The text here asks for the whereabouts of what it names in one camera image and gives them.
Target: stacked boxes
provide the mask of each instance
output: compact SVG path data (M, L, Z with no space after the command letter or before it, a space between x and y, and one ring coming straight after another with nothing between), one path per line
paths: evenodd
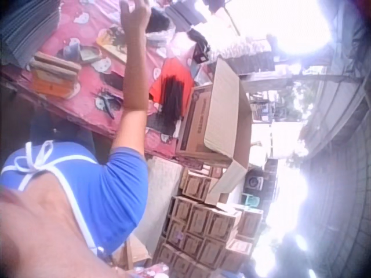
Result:
M263 210L256 208L247 208L242 213L241 223L238 228L238 234L245 238L254 238L259 230Z
M227 243L220 268L226 271L235 272L240 269L242 264L247 261L252 253L253 244L232 239Z
M237 272L252 252L240 231L251 223L250 214L226 204L208 206L183 196L173 198L166 242L156 263L164 262L173 277L213 278L218 269Z

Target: cardboard box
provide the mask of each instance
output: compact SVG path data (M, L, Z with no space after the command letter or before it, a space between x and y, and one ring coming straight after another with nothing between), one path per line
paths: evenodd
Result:
M242 213L238 233L245 237L255 237L263 218L263 212L256 208L246 208Z
M169 216L166 216L165 217L165 222L163 223L162 231L161 231L161 235L163 237L167 237L168 236L169 224L170 224L170 217Z
M193 259L185 253L177 253L174 262L172 272L177 275L186 275L192 266Z
M220 262L220 268L222 270L237 273L243 263L247 262L250 258L252 246L252 243L232 239L227 243L223 258Z
M205 177L188 171L182 194L206 204L218 203L220 193L212 193L214 185L218 182L216 178Z
M192 263L190 271L187 274L187 277L192 278L217 278L220 274L220 270L213 270L204 265L198 264L196 262Z
M221 242L228 242L238 232L238 224L241 220L242 213L227 205L223 207L227 209L212 209L213 212L210 217L210 224L206 230L206 236L220 240Z
M160 236L159 239L158 239L158 242L157 242L157 246L156 246L156 249L155 249L155 252L153 254L153 263L154 264L157 264L158 263L158 255L160 253L160 250L161 250L161 247L162 245L166 242L166 238L163 237L163 236Z
M131 234L127 241L113 252L112 258L117 266L132 269L135 265L144 265L152 257L145 245L134 234Z
M174 247L164 243L158 253L157 261L159 263L163 262L165 265L171 268L173 266L175 256L178 254L178 252L179 251L177 251Z
M185 233L181 250L193 259L197 259L198 253L201 250L203 238L194 236L190 233Z
M169 223L168 236L166 237L166 239L173 246L180 248L185 229L186 225L184 222L171 218Z
M192 206L195 204L197 202L188 198L181 196L174 197L172 217L186 224L190 217Z
M176 154L211 166L229 165L211 193L230 193L248 172L252 110L246 92L221 58L212 85L193 88Z
M166 215L169 216L169 217L172 216L172 212L173 212L174 205L175 205L175 200L176 200L176 197L172 197L170 199L170 203L169 203L169 207L168 207L168 212L166 213Z
M212 178L221 178L223 175L223 168L222 167L212 167L210 176Z
M202 247L198 255L198 262L211 269L217 269L220 266L224 252L225 243L206 237L203 240Z
M196 236L204 236L210 222L212 208L204 204L192 206L190 219L187 224L187 231Z

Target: box flap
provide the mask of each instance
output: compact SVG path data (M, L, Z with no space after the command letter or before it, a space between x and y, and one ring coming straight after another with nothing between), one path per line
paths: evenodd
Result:
M203 143L233 158L238 123L239 77L218 58Z
M210 193L231 193L247 172L247 168L233 160L227 171L225 171L212 190L210 190Z

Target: hand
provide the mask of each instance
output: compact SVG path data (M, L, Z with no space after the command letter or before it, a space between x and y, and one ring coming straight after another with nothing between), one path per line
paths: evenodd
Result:
M148 0L134 0L135 9L129 12L129 4L120 1L121 26L128 39L144 36L151 16L151 8Z

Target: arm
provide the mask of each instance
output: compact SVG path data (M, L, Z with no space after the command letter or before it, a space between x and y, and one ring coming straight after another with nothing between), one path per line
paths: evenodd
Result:
M144 155L144 135L148 110L148 78L146 73L146 38L144 36L151 9L148 0L135 0L135 10L121 6L121 22L125 32L128 60L123 82L124 111L112 149L128 147Z

